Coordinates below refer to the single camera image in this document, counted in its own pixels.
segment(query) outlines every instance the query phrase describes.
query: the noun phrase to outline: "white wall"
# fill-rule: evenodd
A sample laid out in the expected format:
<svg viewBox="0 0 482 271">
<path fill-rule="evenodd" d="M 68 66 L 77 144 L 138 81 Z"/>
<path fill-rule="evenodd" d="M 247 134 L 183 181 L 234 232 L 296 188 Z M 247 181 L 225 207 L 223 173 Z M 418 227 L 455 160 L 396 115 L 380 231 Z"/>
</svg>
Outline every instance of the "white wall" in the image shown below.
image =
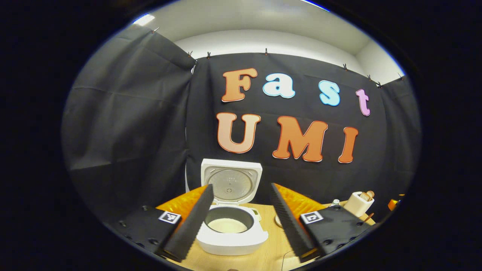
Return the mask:
<svg viewBox="0 0 482 271">
<path fill-rule="evenodd" d="M 193 58 L 218 54 L 269 53 L 290 54 L 321 60 L 365 75 L 355 56 L 327 43 L 295 34 L 270 30 L 229 30 L 202 34 L 174 42 Z"/>
<path fill-rule="evenodd" d="M 370 74 L 372 80 L 379 81 L 381 84 L 400 78 L 397 72 L 401 76 L 404 75 L 395 60 L 374 40 L 358 52 L 356 59 L 366 72 L 364 75 Z"/>
</svg>

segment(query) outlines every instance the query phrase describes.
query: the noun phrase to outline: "orange soft pad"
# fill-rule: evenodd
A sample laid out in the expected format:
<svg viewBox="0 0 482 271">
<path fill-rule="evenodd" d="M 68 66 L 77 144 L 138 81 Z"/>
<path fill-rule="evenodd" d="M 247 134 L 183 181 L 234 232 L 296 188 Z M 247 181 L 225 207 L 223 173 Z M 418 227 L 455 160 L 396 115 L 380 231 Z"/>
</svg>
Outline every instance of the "orange soft pad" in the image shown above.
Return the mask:
<svg viewBox="0 0 482 271">
<path fill-rule="evenodd" d="M 304 229 L 305 227 L 303 227 L 303 224 L 300 221 L 301 214 L 314 212 L 326 208 L 322 204 L 306 196 L 303 196 L 300 193 L 297 193 L 276 183 L 274 185 L 278 189 L 278 192 L 280 192 L 281 197 L 290 208 L 291 213 L 293 213 L 293 216 L 296 218 L 302 229 Z"/>
<path fill-rule="evenodd" d="M 191 190 L 185 194 L 180 195 L 177 198 L 173 198 L 170 201 L 157 206 L 156 209 L 181 215 L 181 222 L 179 223 L 179 225 L 177 225 L 177 228 L 175 229 L 175 231 L 177 231 L 184 223 L 186 218 L 189 216 L 192 208 L 194 208 L 194 205 L 196 205 L 199 198 L 204 193 L 207 187 L 208 186 L 205 185 Z"/>
</svg>

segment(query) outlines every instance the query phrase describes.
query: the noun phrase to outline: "bottle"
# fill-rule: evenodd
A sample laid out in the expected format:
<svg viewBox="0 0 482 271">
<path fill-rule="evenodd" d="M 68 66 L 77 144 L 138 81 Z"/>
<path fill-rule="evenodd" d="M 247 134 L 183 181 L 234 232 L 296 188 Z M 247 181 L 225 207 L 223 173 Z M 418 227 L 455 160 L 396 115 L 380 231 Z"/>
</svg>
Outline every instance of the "bottle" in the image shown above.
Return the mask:
<svg viewBox="0 0 482 271">
<path fill-rule="evenodd" d="M 339 200 L 337 200 L 337 199 L 334 199 L 334 200 L 333 200 L 333 202 L 330 204 L 330 206 L 329 206 L 329 207 L 331 207 L 331 206 L 335 206 L 335 205 L 340 205 L 340 201 L 339 201 Z"/>
</svg>

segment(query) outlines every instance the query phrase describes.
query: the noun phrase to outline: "ceiling light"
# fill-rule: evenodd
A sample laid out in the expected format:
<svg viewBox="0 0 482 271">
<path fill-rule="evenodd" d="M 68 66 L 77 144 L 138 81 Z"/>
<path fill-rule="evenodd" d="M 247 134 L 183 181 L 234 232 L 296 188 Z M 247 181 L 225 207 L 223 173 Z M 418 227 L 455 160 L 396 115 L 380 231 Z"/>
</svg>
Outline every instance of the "ceiling light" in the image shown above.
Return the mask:
<svg viewBox="0 0 482 271">
<path fill-rule="evenodd" d="M 154 19 L 154 16 L 150 14 L 146 14 L 139 19 L 137 19 L 133 24 L 135 25 L 140 25 L 140 26 L 145 26 L 148 22 L 152 21 Z"/>
<path fill-rule="evenodd" d="M 317 7 L 317 8 L 321 8 L 321 9 L 324 10 L 324 11 L 330 12 L 329 10 L 327 10 L 327 9 L 325 9 L 325 8 L 317 5 L 317 4 L 314 4 L 314 3 L 310 2 L 310 1 L 306 1 L 306 0 L 300 0 L 300 1 L 303 1 L 303 2 L 308 3 L 308 4 L 310 4 L 310 5 L 313 5 L 313 6 Z"/>
</svg>

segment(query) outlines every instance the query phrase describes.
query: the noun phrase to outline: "white ceiling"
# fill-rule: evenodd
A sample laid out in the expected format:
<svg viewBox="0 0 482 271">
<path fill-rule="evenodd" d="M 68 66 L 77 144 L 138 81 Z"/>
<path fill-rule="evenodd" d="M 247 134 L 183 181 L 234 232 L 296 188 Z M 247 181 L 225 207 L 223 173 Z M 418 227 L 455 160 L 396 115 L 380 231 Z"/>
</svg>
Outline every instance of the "white ceiling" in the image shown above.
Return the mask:
<svg viewBox="0 0 482 271">
<path fill-rule="evenodd" d="M 356 55 L 371 40 L 356 27 L 301 0 L 178 0 L 146 24 L 171 41 L 240 29 L 273 30 L 319 40 Z"/>
</svg>

